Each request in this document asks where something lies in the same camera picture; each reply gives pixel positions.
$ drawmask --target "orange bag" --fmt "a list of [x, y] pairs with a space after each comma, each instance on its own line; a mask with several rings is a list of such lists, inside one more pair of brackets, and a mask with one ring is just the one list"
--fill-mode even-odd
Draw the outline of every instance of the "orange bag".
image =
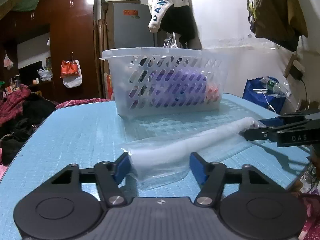
[[70, 60], [69, 61], [63, 60], [61, 64], [60, 77], [62, 78], [67, 76], [79, 76], [77, 62], [75, 62], [75, 60], [72, 59], [71, 54], [70, 54]]

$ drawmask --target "silver screw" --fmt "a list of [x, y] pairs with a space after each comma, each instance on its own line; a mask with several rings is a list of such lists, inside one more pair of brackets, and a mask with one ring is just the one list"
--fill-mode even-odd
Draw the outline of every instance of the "silver screw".
[[119, 205], [124, 202], [124, 198], [121, 196], [112, 196], [109, 198], [109, 202], [113, 205]]
[[212, 203], [212, 199], [209, 197], [200, 197], [197, 199], [198, 204], [206, 206]]

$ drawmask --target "blue bag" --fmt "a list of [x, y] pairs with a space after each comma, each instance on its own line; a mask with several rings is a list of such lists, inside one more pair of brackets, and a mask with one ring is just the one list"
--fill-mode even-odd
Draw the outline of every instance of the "blue bag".
[[[268, 77], [268, 78], [271, 78], [276, 82], [279, 82], [276, 78], [273, 78], [273, 77]], [[262, 86], [262, 84], [260, 82], [260, 79], [261, 78], [247, 80], [242, 98], [246, 99], [250, 102], [253, 102], [259, 106], [262, 106], [266, 109], [270, 109], [268, 103], [266, 102], [264, 95], [257, 94], [255, 91], [253, 91], [254, 89], [264, 89], [264, 87]], [[273, 108], [275, 109], [277, 114], [279, 114], [286, 98], [285, 97], [275, 98], [275, 97], [271, 97], [268, 95], [266, 95], [266, 98], [267, 98], [269, 104], [273, 106]]]

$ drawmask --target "black cable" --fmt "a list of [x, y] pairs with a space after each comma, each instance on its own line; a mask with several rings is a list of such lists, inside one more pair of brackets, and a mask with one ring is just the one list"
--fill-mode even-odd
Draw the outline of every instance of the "black cable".
[[304, 89], [306, 90], [306, 98], [307, 98], [306, 101], [308, 101], [308, 93], [307, 93], [306, 84], [305, 84], [305, 82], [303, 80], [301, 80], [301, 81], [304, 84]]

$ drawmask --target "green bottle label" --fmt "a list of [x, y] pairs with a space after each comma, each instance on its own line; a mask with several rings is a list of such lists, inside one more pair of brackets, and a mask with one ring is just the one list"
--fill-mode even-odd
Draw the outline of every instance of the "green bottle label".
[[275, 84], [276, 84], [276, 81], [269, 80], [268, 83], [267, 83], [268, 89], [273, 91], [273, 87], [275, 86]]

